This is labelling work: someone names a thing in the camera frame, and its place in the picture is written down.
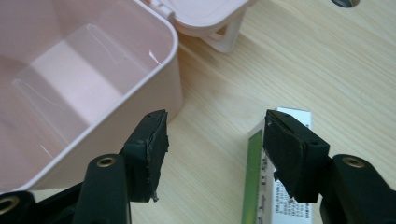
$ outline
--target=metal screw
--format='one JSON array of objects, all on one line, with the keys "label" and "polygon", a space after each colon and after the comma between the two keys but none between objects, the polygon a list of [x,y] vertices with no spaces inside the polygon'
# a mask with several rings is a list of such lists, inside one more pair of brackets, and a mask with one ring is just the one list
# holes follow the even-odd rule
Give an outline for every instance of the metal screw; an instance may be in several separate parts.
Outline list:
[{"label": "metal screw", "polygon": [[96,165],[102,168],[106,168],[111,166],[112,164],[116,163],[116,159],[112,158],[112,157],[105,157],[102,158],[101,160],[99,160]]},{"label": "metal screw", "polygon": [[358,159],[352,158],[352,157],[344,157],[343,162],[348,164],[349,166],[355,167],[355,168],[363,168],[364,163]]},{"label": "metal screw", "polygon": [[0,215],[3,215],[12,209],[14,209],[18,203],[20,202],[20,199],[17,196],[9,196],[4,199],[0,200]]}]

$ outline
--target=wood grain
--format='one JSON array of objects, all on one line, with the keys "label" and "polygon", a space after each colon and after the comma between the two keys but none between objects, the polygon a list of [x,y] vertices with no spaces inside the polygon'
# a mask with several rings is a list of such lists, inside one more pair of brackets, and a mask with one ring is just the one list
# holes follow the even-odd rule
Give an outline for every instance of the wood grain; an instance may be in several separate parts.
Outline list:
[{"label": "wood grain", "polygon": [[229,54],[180,35],[185,103],[169,125],[160,200],[133,203],[134,223],[240,223],[248,132],[276,106],[312,111],[331,155],[370,161],[396,189],[394,8],[261,0]]}]

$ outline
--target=white box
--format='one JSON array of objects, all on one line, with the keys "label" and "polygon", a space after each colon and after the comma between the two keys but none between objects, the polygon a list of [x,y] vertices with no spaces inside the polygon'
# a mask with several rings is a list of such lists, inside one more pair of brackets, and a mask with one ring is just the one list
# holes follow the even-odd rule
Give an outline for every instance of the white box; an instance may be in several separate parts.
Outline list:
[{"label": "white box", "polygon": [[186,1],[163,2],[1,2],[0,192],[76,184],[145,114],[164,108],[172,118],[182,106],[178,42],[163,17],[225,52],[253,3],[212,1],[217,8],[194,14],[180,11]]},{"label": "white box", "polygon": [[[286,107],[276,110],[294,116],[311,129],[311,112]],[[262,148],[264,128],[265,119],[249,134],[242,224],[311,224],[312,204],[297,203],[274,179],[276,168]]]}]

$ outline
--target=pink plastic box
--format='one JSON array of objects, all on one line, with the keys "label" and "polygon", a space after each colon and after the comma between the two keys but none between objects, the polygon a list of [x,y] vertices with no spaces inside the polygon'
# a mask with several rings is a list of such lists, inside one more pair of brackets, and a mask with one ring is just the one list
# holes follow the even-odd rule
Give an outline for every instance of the pink plastic box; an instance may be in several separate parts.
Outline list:
[{"label": "pink plastic box", "polygon": [[231,51],[252,3],[2,0],[0,192],[75,184],[145,114],[172,118],[182,106],[173,25]]}]

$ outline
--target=green label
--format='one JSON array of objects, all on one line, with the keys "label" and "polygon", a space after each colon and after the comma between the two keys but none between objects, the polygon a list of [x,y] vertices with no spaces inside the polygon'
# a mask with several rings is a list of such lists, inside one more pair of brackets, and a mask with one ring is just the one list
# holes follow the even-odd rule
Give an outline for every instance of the green label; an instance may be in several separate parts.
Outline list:
[{"label": "green label", "polygon": [[262,158],[262,130],[248,140],[247,172],[245,177],[245,197],[242,224],[255,224],[257,200],[259,198],[260,166]]}]

